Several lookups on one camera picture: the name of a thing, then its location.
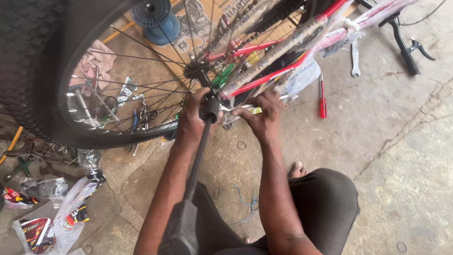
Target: brake lever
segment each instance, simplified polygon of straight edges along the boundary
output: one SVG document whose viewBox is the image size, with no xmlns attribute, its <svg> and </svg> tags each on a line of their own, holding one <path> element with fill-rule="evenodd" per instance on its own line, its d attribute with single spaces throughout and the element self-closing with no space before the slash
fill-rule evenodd
<svg viewBox="0 0 453 255">
<path fill-rule="evenodd" d="M 425 58 L 427 58 L 427 59 L 429 59 L 429 60 L 432 60 L 432 61 L 436 60 L 435 58 L 431 57 L 431 56 L 425 51 L 425 49 L 423 48 L 423 45 L 422 45 L 421 43 L 419 43 L 417 40 L 415 40 L 415 39 L 413 39 L 413 38 L 411 38 L 411 40 L 412 40 L 412 46 L 411 46 L 409 49 L 407 49 L 407 51 L 408 51 L 409 53 L 413 52 L 413 51 L 416 50 L 416 49 L 419 49 L 420 52 L 422 53 L 422 55 L 425 56 Z"/>
</svg>

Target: handlebar grip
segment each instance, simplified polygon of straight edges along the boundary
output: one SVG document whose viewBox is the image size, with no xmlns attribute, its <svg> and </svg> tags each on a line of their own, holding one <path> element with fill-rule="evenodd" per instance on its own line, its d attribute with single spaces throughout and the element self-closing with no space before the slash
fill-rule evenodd
<svg viewBox="0 0 453 255">
<path fill-rule="evenodd" d="M 419 70 L 417 64 L 415 63 L 414 58 L 412 57 L 412 55 L 409 52 L 407 52 L 407 50 L 401 51 L 401 56 L 403 56 L 403 59 L 406 62 L 409 74 L 411 76 L 416 76 L 417 74 L 420 74 L 420 70 Z"/>
</svg>

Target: bubble wrap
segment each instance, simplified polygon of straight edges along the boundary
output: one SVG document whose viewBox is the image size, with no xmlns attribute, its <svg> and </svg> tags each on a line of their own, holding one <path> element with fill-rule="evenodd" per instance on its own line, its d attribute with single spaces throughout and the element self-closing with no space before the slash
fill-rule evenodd
<svg viewBox="0 0 453 255">
<path fill-rule="evenodd" d="M 308 84 L 316 80 L 321 74 L 321 68 L 313 59 L 312 62 L 301 68 L 283 88 L 280 89 L 282 95 L 296 95 L 302 91 Z"/>
</svg>

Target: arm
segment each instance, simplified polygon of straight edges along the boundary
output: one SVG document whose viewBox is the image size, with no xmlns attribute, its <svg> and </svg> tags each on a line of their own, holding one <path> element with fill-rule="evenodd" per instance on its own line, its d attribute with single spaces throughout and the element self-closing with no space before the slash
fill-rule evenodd
<svg viewBox="0 0 453 255">
<path fill-rule="evenodd" d="M 173 206 L 183 199 L 190 159 L 198 147 L 204 122 L 198 116 L 200 102 L 209 88 L 192 94 L 179 115 L 174 142 L 164 172 L 157 185 L 148 214 L 135 244 L 134 255 L 155 255 L 164 235 Z"/>
<path fill-rule="evenodd" d="M 304 233 L 289 190 L 278 137 L 282 106 L 279 97 L 277 92 L 266 90 L 252 102 L 261 107 L 263 113 L 254 115 L 246 109 L 237 109 L 232 114 L 245 119 L 261 143 L 260 218 L 269 252 L 321 255 Z"/>
</svg>

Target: hand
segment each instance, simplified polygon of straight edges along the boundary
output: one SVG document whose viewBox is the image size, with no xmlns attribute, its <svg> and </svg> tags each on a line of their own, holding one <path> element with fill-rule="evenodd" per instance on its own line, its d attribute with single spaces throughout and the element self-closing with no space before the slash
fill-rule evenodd
<svg viewBox="0 0 453 255">
<path fill-rule="evenodd" d="M 199 117 L 199 110 L 204 107 L 206 103 L 204 96 L 209 93 L 209 90 L 210 88 L 201 88 L 196 93 L 189 95 L 187 103 L 179 114 L 175 144 L 193 150 L 198 148 L 205 125 Z M 217 123 L 211 125 L 209 131 L 211 134 L 218 126 L 222 116 L 223 112 L 219 112 Z"/>
<path fill-rule="evenodd" d="M 269 88 L 248 102 L 258 105 L 263 113 L 253 114 L 247 109 L 239 108 L 231 114 L 239 115 L 246 120 L 261 144 L 278 141 L 279 117 L 282 108 L 279 98 L 280 94 Z"/>
</svg>

